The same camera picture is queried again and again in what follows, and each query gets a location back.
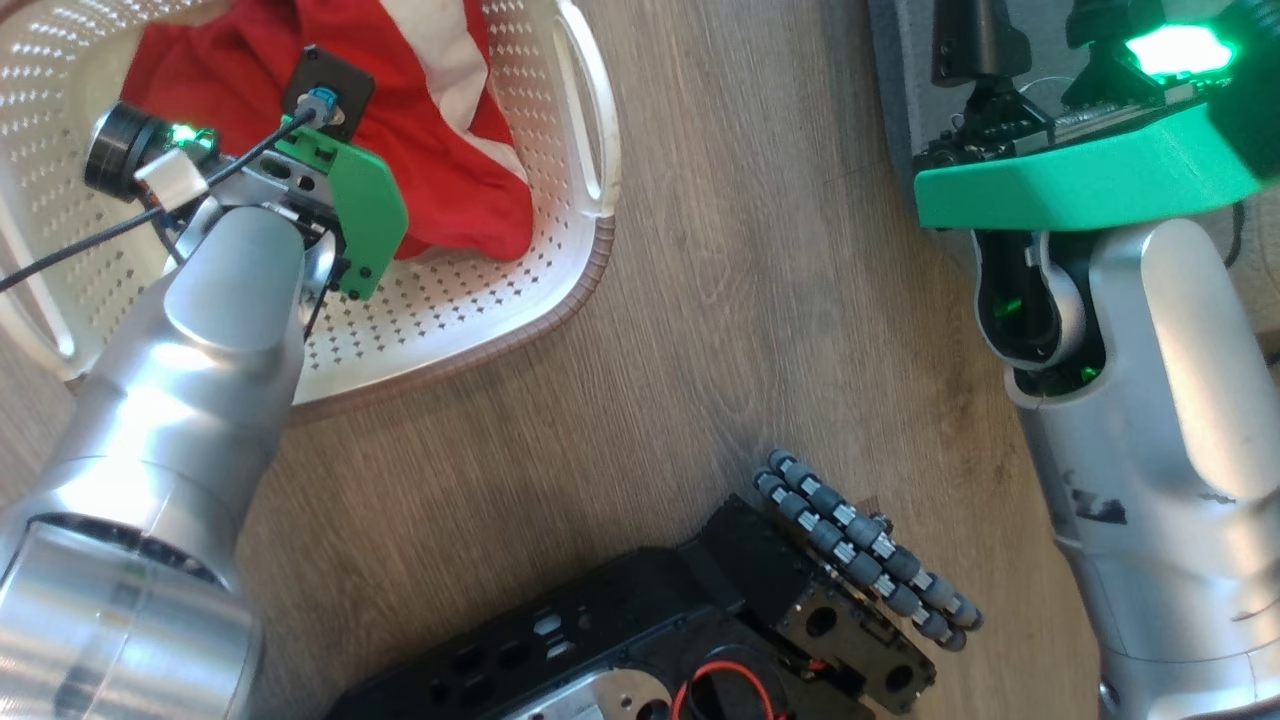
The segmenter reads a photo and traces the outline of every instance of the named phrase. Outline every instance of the red wire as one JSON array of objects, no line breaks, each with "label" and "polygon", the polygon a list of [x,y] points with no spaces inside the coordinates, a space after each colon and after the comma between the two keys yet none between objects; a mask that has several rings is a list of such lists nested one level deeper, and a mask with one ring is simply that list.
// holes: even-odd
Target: red wire
[{"label": "red wire", "polygon": [[[751,671],[750,667],[742,665],[741,662],[732,662],[730,660],[713,660],[694,673],[694,680],[699,680],[703,675],[717,671],[730,671],[742,675],[750,680],[751,685],[755,688],[756,694],[760,696],[760,703],[764,706],[764,716],[768,720],[782,720],[782,715],[773,715],[773,702],[769,700],[769,691],[764,689],[764,683],[760,682],[759,675]],[[680,685],[680,691],[676,693],[676,701],[671,703],[671,717],[672,720],[680,720],[680,712],[685,708],[685,696],[689,693],[689,683]]]}]

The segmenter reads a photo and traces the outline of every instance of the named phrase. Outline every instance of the green plastic part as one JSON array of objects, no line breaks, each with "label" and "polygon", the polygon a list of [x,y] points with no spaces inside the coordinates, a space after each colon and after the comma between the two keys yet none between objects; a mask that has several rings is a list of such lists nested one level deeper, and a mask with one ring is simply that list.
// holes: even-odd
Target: green plastic part
[{"label": "green plastic part", "polygon": [[1197,215],[1265,190],[1204,104],[1144,128],[915,178],[927,228],[1094,231]]},{"label": "green plastic part", "polygon": [[408,209],[390,168],[378,155],[311,128],[275,149],[329,178],[346,242],[342,258],[351,263],[338,290],[352,300],[369,300],[408,232]]}]

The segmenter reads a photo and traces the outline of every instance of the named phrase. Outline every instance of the white plastic basket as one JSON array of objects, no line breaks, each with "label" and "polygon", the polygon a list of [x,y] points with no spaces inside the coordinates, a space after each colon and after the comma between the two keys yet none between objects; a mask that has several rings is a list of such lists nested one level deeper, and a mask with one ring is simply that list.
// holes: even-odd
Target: white plastic basket
[{"label": "white plastic basket", "polygon": [[[204,0],[41,0],[0,24],[0,236],[10,269],[138,211],[84,188],[83,151],[118,96],[142,27]],[[571,0],[485,0],[490,82],[534,195],[520,261],[433,251],[397,263],[369,302],[333,296],[296,397],[328,413],[379,386],[481,364],[564,322],[613,241],[618,120],[595,40]],[[0,296],[0,328],[63,380],[93,364],[165,254],[140,228]]]}]

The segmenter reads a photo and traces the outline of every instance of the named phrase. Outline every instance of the wooden floor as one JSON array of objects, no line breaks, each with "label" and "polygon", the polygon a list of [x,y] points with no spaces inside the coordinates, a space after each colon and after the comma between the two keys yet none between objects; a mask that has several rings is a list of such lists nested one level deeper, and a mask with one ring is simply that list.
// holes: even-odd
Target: wooden floor
[{"label": "wooden floor", "polygon": [[[637,544],[685,538],[773,445],[986,610],[914,717],[1078,720],[1097,651],[969,287],[890,174],[861,0],[581,0],[626,152],[604,283],[564,331],[292,430],[239,562],[261,717]],[[70,400],[0,350],[0,500]]]}]

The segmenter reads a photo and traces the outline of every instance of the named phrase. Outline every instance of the red and white fabric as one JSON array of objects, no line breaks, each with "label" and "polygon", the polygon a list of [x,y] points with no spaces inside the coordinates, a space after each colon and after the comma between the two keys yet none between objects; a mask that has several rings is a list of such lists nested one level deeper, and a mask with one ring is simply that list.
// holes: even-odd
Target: red and white fabric
[{"label": "red and white fabric", "polygon": [[529,250],[532,196],[489,91],[480,0],[236,0],[202,26],[148,26],[122,97],[216,128],[239,154],[279,127],[307,45],[378,83],[355,143],[387,160],[408,205],[397,258],[444,246],[508,261]]}]

